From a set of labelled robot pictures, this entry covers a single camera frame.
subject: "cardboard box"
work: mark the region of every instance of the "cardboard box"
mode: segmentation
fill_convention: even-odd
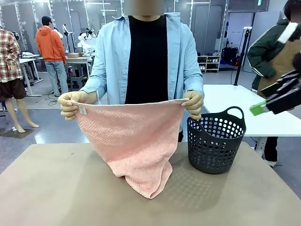
[[[71,59],[82,57],[82,56],[83,56],[82,53],[69,53],[68,54],[68,58],[71,58]]]

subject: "perforated basket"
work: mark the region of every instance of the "perforated basket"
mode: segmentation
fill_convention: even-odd
[[[242,118],[228,114],[230,109],[240,110]],[[220,113],[203,114],[200,121],[188,118],[190,164],[204,173],[227,172],[233,164],[245,132],[244,112],[236,106]]]

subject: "basket handle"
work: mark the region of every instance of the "basket handle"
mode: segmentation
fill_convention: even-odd
[[[245,120],[245,114],[244,114],[244,111],[240,108],[240,107],[237,107],[237,106],[232,106],[232,107],[229,107],[227,108],[225,111],[223,111],[224,113],[228,113],[229,110],[231,109],[238,109],[240,112],[241,112],[241,115],[243,116],[240,120],[244,121]]]

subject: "shoe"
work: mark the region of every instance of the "shoe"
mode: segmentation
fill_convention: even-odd
[[[270,167],[274,167],[276,166],[277,162],[276,161],[268,161],[268,160],[264,160]]]

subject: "white label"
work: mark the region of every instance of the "white label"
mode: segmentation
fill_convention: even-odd
[[[79,112],[81,113],[81,114],[87,114],[87,111],[86,111],[86,109],[84,108],[84,107],[79,107]]]

